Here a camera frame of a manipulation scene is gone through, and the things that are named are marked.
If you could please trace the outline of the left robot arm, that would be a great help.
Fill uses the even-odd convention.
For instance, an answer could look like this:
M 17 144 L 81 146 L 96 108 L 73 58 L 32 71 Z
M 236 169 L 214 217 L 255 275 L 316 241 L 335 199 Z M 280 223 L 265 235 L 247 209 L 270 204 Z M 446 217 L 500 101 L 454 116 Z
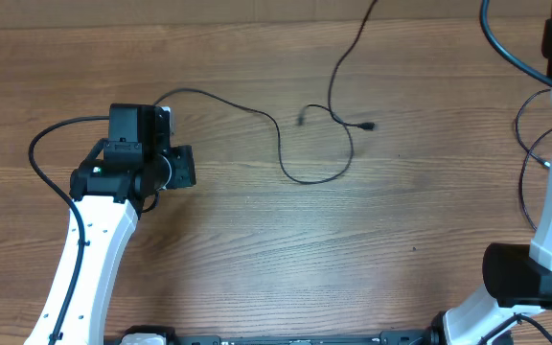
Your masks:
M 145 201 L 196 184 L 189 146 L 174 147 L 167 106 L 114 103 L 108 134 L 55 187 L 69 207 L 66 241 L 29 344 L 102 344 L 120 262 Z

